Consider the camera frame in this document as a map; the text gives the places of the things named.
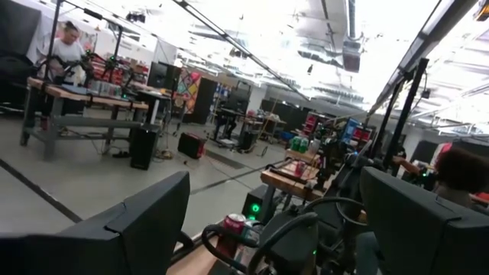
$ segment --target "concrete floor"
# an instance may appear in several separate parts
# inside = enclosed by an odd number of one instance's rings
[[[159,147],[170,148],[174,159],[153,162],[148,171],[130,168],[129,159],[101,156],[98,153],[101,141],[61,141],[57,144],[55,159],[45,162],[41,142],[31,138],[27,147],[19,145],[20,119],[0,118],[0,128],[0,159],[83,219],[176,171],[189,171],[192,195],[183,230],[191,236],[230,212],[240,212],[248,191],[262,184],[260,170],[284,156],[283,147],[277,145],[269,146],[266,155],[258,157],[257,153],[269,144],[260,142],[254,152],[239,154],[208,141],[207,150],[244,166],[234,169],[209,157],[191,160],[176,152],[178,138],[168,136],[160,139]],[[171,125],[169,130],[174,129],[175,125]],[[184,125],[180,132],[204,137],[211,130],[211,126]],[[127,147],[128,144],[121,141],[116,146]],[[187,165],[183,164],[184,160],[188,160]],[[0,183],[0,232],[54,233],[72,225],[68,218],[2,168]]]

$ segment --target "red soda can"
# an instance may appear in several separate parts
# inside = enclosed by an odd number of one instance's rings
[[[294,176],[302,176],[305,170],[306,170],[306,163],[303,161],[298,161],[296,164],[296,172]]]
[[[237,235],[241,235],[245,227],[245,221],[246,218],[242,214],[229,214],[224,218],[222,227],[233,231]],[[219,235],[215,248],[224,255],[234,259],[238,249],[238,242],[229,236]]]

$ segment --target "metal pole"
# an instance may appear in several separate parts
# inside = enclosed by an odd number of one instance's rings
[[[423,74],[425,73],[428,62],[429,60],[426,58],[422,58],[421,60],[419,60],[416,74],[413,78],[413,84],[411,85],[410,92],[407,95],[406,101],[404,102],[403,111],[400,113],[399,121],[396,125],[396,130],[394,131],[392,139],[390,140],[389,149],[387,149],[387,153],[384,158],[385,167],[389,167],[390,163],[392,162],[392,156],[397,151],[400,135],[403,132],[404,124],[406,124],[407,118],[411,112],[411,105],[413,104],[414,97],[418,93],[419,83],[421,82]]]
[[[48,80],[47,74],[49,73],[49,63],[51,59],[51,54],[53,54],[54,38],[56,38],[56,29],[58,26],[58,18],[60,16],[60,9],[62,3],[63,0],[58,0],[56,3],[56,9],[54,10],[53,27],[51,28],[51,39],[49,40],[49,50],[47,51],[47,55],[46,55],[47,62],[46,62],[46,69],[44,71],[44,80]]]
[[[399,91],[401,90],[403,83],[404,81],[400,81],[394,87],[394,91],[392,93],[392,96],[390,97],[389,105],[387,106],[387,110],[385,111],[384,119],[382,120],[382,124],[381,127],[379,128],[379,132],[377,133],[377,137],[375,138],[374,146],[372,146],[370,157],[375,157],[375,154],[377,153],[377,150],[381,145],[382,138],[384,138],[385,128],[387,127],[387,123],[389,121],[390,113],[394,108],[394,104],[396,103],[397,100],[397,95],[399,95]]]
[[[122,39],[122,27],[120,25],[117,25],[119,28],[119,34],[117,36],[117,43],[115,44],[115,51],[114,51],[114,59],[117,61],[117,55],[119,53],[119,46],[121,45],[121,39]],[[112,74],[114,73],[114,70],[110,71],[110,74],[108,75],[108,82],[112,83]]]

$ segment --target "black floor line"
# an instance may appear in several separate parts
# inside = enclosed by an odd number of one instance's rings
[[[72,222],[81,222],[83,219],[80,218],[73,211],[69,210],[63,203],[56,200],[52,195],[48,192],[44,191],[35,183],[31,182],[28,178],[26,178],[22,173],[16,170],[14,167],[10,166],[10,164],[6,163],[4,160],[0,159],[0,167],[9,172],[13,177],[19,180],[21,183],[26,185],[27,188],[32,190],[34,193],[38,194],[43,200],[52,205],[57,211],[61,212],[61,214],[65,215]]]
[[[279,161],[277,161],[277,162],[275,162],[275,163],[272,163],[272,164],[273,164],[273,165],[275,165],[275,164],[277,164],[277,163],[281,163],[282,161],[283,161],[283,160],[279,160]],[[239,178],[240,178],[240,177],[242,177],[242,176],[247,176],[247,175],[249,175],[249,174],[251,174],[251,173],[255,173],[255,172],[259,171],[259,170],[265,169],[265,167],[266,167],[266,166],[264,166],[264,167],[260,167],[260,168],[255,168],[255,169],[253,169],[253,170],[249,170],[248,172],[244,172],[244,173],[239,174],[239,175],[237,175],[237,176],[230,176],[230,177],[229,177],[229,178],[227,178],[227,179],[219,180],[219,181],[217,181],[217,182],[215,182],[215,183],[211,183],[211,184],[206,185],[206,186],[204,186],[204,187],[200,187],[200,188],[194,189],[194,190],[190,191],[190,195],[195,195],[195,194],[198,194],[198,193],[200,193],[200,192],[202,192],[202,191],[206,191],[206,190],[209,190],[209,189],[214,188],[214,187],[216,187],[216,186],[220,186],[220,185],[222,185],[222,184],[224,184],[224,183],[228,182],[229,180],[236,180],[236,179],[239,179]]]

